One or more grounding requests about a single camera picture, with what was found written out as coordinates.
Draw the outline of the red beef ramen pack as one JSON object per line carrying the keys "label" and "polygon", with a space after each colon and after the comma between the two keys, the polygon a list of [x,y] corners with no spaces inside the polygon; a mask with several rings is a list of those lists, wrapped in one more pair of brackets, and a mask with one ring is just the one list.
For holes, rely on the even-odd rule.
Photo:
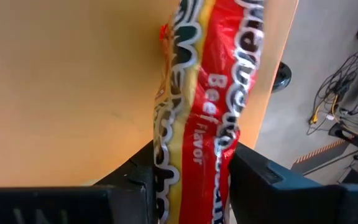
{"label": "red beef ramen pack", "polygon": [[158,224],[226,224],[229,162],[259,69],[264,0],[180,0],[160,30],[155,96]]}

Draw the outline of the black metal stand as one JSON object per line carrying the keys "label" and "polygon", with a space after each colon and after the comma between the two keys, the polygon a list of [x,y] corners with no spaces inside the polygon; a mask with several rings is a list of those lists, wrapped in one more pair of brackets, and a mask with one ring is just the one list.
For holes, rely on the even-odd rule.
{"label": "black metal stand", "polygon": [[329,136],[334,136],[358,147],[358,133],[351,131],[341,123],[334,124],[328,131]]}

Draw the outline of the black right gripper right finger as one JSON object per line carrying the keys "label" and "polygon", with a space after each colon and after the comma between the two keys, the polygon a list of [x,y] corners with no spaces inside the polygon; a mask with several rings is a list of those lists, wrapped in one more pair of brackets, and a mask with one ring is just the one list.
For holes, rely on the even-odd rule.
{"label": "black right gripper right finger", "polygon": [[243,144],[229,172],[237,224],[358,224],[358,184],[321,185]]}

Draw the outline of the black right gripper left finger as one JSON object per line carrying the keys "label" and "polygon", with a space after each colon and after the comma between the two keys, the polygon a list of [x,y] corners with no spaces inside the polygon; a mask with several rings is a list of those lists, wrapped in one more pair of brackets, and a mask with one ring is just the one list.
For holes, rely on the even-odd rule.
{"label": "black right gripper left finger", "polygon": [[91,186],[0,188],[0,224],[157,224],[153,151]]}

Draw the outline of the orange plastic bin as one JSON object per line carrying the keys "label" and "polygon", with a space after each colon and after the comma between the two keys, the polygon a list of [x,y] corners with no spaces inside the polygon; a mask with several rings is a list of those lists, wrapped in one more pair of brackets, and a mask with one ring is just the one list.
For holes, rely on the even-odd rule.
{"label": "orange plastic bin", "polygon": [[0,187],[89,185],[153,135],[179,0],[0,0]]}

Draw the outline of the black round floor base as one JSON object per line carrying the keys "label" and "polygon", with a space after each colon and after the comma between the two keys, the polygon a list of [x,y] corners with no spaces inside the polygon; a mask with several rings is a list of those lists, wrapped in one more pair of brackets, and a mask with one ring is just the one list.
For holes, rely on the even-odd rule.
{"label": "black round floor base", "polygon": [[287,64],[280,62],[273,83],[272,93],[278,92],[286,88],[291,82],[291,77],[292,71],[290,67]]}

